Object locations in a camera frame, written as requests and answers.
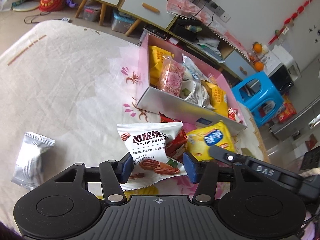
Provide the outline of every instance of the blue lid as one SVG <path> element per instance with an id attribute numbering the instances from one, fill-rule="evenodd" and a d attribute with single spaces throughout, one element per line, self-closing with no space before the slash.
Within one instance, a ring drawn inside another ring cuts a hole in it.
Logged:
<path id="1" fill-rule="evenodd" d="M 128 17 L 123 17 L 123 16 L 120 16 L 119 14 L 118 14 L 118 11 L 117 10 L 113 10 L 113 17 L 115 18 L 115 19 L 117 19 L 117 20 L 120 20 L 120 21 L 123 21 L 123 22 L 126 22 L 126 23 L 134 23 L 135 22 L 135 19 L 133 18 L 133 17 L 130 17 L 130 18 L 128 18 Z"/>

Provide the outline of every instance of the wooden drawer handle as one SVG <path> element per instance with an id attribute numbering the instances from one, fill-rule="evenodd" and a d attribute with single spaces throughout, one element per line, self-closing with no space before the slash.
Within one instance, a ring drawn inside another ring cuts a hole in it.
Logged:
<path id="1" fill-rule="evenodd" d="M 148 5 L 146 3 L 142 3 L 142 6 L 152 12 L 155 12 L 155 13 L 159 13 L 160 11 L 157 9 L 157 8 L 154 8 L 152 7 L 151 5 Z"/>
<path id="2" fill-rule="evenodd" d="M 240 69 L 240 71 L 241 71 L 243 74 L 245 74 L 245 75 L 248 74 L 247 71 L 245 71 L 245 70 L 243 69 L 243 67 L 240 66 L 239 69 Z"/>

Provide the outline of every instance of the pink box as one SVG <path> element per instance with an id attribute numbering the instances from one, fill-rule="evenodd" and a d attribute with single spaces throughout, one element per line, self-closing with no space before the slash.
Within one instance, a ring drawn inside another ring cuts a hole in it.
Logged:
<path id="1" fill-rule="evenodd" d="M 242 124 L 217 114 L 209 109 L 189 103 L 182 98 L 170 95 L 160 91 L 159 89 L 151 87 L 149 79 L 148 46 L 157 46 L 171 52 L 174 54 L 174 60 L 179 63 L 182 63 L 182 54 L 184 54 L 192 59 L 192 61 L 204 75 L 213 75 L 216 78 L 219 87 L 227 94 L 228 106 L 238 109 Z M 161 112 L 172 119 L 177 119 L 190 124 L 196 124 L 202 127 L 213 125 L 222 120 L 229 128 L 231 135 L 237 135 L 247 128 L 238 102 L 236 101 L 224 76 L 207 63 L 204 63 L 202 60 L 174 46 L 171 43 L 168 43 L 150 34 L 146 35 L 140 47 L 138 76 L 140 77 L 141 81 L 138 83 L 136 94 L 138 108 L 156 114 Z"/>

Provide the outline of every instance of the silver screw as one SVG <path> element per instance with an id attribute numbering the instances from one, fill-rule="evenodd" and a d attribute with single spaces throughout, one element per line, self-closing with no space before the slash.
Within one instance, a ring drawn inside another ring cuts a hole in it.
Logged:
<path id="1" fill-rule="evenodd" d="M 200 194 L 200 195 L 196 196 L 196 200 L 199 202 L 208 202 L 211 200 L 211 197 L 206 194 Z"/>
<path id="2" fill-rule="evenodd" d="M 113 194 L 108 197 L 108 200 L 111 202 L 119 202 L 123 200 L 123 196 L 119 194 Z"/>

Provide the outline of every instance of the silver foil wrapper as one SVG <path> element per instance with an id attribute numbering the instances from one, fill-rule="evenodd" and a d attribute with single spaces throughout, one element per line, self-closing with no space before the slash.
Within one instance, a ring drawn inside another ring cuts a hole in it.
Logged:
<path id="1" fill-rule="evenodd" d="M 27 189 L 34 189 L 43 183 L 41 154 L 55 144 L 45 136 L 26 132 L 11 181 Z"/>

